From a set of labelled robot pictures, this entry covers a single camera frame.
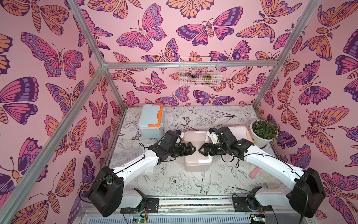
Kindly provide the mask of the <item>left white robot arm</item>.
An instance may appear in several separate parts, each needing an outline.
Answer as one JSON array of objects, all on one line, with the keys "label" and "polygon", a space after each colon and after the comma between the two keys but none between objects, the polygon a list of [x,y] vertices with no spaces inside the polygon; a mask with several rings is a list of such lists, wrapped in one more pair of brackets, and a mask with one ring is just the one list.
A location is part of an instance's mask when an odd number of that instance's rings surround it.
[{"label": "left white robot arm", "polygon": [[103,217],[112,215],[117,209],[132,209],[142,213],[147,208],[147,196],[137,188],[127,185],[146,170],[176,159],[192,155],[196,147],[182,143],[181,131],[167,131],[164,136],[149,147],[142,156],[122,166],[111,169],[103,167],[95,178],[87,198]]}]

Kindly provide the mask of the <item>white pink medicine chest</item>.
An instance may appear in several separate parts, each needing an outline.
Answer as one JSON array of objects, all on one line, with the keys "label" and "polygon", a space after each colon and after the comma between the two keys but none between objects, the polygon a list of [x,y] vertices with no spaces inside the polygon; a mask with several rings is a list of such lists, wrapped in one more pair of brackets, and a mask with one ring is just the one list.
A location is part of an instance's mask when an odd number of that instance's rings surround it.
[{"label": "white pink medicine chest", "polygon": [[237,140],[246,139],[253,142],[250,133],[245,126],[229,127],[229,129]]}]

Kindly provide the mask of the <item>beige pink first aid box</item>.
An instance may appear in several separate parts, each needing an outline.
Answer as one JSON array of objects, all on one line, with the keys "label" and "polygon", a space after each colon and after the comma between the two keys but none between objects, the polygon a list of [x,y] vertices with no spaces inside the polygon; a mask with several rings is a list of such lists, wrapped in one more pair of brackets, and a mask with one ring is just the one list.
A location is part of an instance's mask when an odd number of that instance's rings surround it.
[{"label": "beige pink first aid box", "polygon": [[212,157],[204,156],[199,152],[200,147],[209,143],[209,137],[205,131],[188,131],[184,133],[184,143],[191,143],[196,151],[184,157],[184,169],[186,172],[207,172],[212,165]]}]

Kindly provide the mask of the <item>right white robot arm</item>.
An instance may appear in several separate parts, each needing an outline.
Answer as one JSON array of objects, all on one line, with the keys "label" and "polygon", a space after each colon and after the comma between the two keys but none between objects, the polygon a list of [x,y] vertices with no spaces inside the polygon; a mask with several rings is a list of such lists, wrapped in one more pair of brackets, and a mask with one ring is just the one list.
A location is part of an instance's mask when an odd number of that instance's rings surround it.
[{"label": "right white robot arm", "polygon": [[263,151],[252,141],[239,138],[235,127],[211,128],[199,152],[204,156],[230,155],[246,161],[271,174],[283,184],[284,189],[255,187],[247,195],[248,207],[257,211],[265,206],[291,207],[303,217],[312,218],[326,197],[318,172],[290,165]]}]

